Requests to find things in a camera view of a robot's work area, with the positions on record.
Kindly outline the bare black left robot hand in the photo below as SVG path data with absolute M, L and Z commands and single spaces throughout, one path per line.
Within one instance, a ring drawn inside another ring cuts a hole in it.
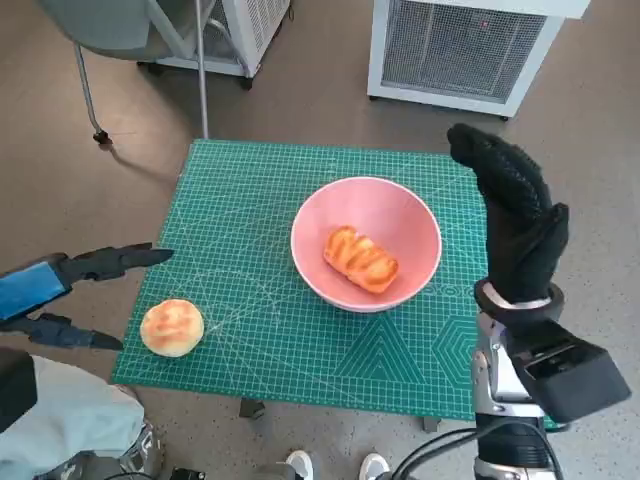
M 20 332 L 32 343 L 58 348 L 94 348 L 120 351 L 122 341 L 96 330 L 81 329 L 61 315 L 29 315 L 73 290 L 79 281 L 120 278 L 131 269 L 169 260 L 171 249 L 150 243 L 105 247 L 75 257 L 54 253 L 1 275 L 1 330 Z

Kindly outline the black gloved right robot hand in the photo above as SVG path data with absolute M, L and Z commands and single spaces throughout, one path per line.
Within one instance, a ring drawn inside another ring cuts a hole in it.
M 569 207 L 552 202 L 540 166 L 517 145 L 462 123 L 447 139 L 485 202 L 489 283 L 511 304 L 547 298 L 568 243 Z

